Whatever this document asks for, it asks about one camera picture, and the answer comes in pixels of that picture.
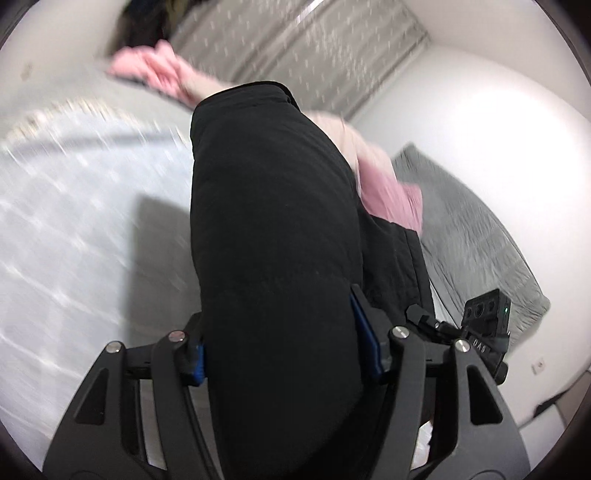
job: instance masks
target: dark clothing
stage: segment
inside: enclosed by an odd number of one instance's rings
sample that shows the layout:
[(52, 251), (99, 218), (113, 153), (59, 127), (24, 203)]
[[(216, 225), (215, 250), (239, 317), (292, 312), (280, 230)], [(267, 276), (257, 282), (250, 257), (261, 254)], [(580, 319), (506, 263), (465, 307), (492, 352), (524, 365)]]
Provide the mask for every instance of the dark clothing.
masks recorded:
[(391, 319), (413, 303), (432, 312), (418, 236), (365, 211), (349, 165), (282, 85), (207, 98), (191, 140), (191, 248), (225, 477), (312, 478), (314, 465), (346, 478), (384, 397), (362, 382), (350, 286)]

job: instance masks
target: pillow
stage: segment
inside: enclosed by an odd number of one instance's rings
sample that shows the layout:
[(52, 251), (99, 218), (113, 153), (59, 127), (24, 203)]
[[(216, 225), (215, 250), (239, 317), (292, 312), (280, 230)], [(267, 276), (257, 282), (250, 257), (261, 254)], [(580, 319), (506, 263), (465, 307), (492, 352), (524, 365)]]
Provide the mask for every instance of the pillow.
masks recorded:
[(433, 288), (460, 325), (467, 300), (500, 288), (511, 299), (511, 345), (550, 308), (519, 248), (474, 192), (412, 144), (393, 160), (423, 192), (421, 244)]

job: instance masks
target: silver screw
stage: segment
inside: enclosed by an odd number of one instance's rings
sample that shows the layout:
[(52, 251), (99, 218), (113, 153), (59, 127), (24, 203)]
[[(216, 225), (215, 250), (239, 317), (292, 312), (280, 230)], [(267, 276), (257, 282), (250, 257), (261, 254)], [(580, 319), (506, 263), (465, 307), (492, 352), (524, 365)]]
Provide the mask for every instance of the silver screw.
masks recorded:
[(392, 329), (392, 335), (396, 338), (406, 338), (408, 334), (408, 329), (406, 327), (394, 327)]
[(455, 346), (456, 350), (462, 353), (466, 353), (470, 349), (470, 344), (463, 338), (456, 340)]
[(185, 340), (185, 333), (182, 330), (175, 330), (168, 334), (168, 340), (172, 343), (179, 343)]
[(123, 347), (121, 342), (114, 341), (107, 343), (105, 350), (107, 350), (107, 353), (117, 353), (121, 350), (121, 347)]

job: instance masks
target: electrical outlet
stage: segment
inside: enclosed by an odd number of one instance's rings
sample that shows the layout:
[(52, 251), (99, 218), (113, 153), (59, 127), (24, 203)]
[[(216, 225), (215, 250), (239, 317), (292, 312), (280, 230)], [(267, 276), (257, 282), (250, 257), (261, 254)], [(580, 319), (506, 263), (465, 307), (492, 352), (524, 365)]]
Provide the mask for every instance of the electrical outlet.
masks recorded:
[(531, 369), (534, 371), (534, 375), (542, 373), (544, 368), (546, 368), (546, 362), (544, 362), (543, 358), (538, 358), (533, 364), (531, 364)]

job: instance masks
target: wall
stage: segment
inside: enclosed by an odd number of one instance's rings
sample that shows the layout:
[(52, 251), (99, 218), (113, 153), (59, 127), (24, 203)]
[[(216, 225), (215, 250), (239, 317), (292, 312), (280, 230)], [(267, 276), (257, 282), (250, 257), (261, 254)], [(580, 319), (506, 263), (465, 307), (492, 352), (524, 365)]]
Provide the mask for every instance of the wall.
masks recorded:
[(30, 79), (104, 56), (128, 0), (42, 0), (0, 50), (0, 100)]
[[(591, 124), (529, 78), (432, 46), (353, 124), (396, 154), (414, 142), (507, 227), (552, 307), (508, 355), (519, 424), (591, 362)], [(531, 365), (544, 358), (534, 375)]]
[(433, 41), (505, 65), (591, 120), (591, 85), (534, 0), (404, 0)]

